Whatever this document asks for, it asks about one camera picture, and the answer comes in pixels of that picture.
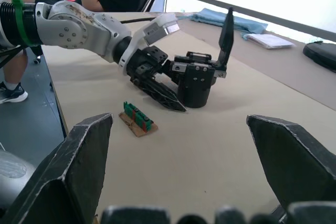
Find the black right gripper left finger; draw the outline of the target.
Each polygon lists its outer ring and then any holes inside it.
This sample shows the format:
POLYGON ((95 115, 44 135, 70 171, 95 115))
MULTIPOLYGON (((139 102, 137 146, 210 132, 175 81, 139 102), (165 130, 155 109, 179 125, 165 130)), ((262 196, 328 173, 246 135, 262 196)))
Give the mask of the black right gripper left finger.
POLYGON ((93 223, 112 124, 111 113, 77 123, 40 163, 1 223, 93 223))

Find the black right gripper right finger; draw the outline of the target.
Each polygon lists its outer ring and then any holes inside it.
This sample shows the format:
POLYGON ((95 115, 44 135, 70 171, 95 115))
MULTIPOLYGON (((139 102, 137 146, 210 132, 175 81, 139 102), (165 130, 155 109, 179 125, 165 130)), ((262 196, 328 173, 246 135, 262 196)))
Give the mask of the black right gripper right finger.
POLYGON ((246 124, 281 206, 335 200, 335 155, 301 125, 262 115, 249 115, 246 124))

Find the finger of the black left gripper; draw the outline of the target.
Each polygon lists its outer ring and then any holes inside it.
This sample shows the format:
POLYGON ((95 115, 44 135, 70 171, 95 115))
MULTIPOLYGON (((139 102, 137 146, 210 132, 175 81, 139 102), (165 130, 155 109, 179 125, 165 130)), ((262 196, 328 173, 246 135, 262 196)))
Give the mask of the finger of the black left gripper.
POLYGON ((161 103, 180 103, 177 98, 177 85, 167 76, 154 76, 153 98, 161 103))
POLYGON ((186 107, 179 101, 176 93, 163 83, 157 82, 154 77, 131 78, 130 81, 141 91, 167 109, 186 112, 186 107))

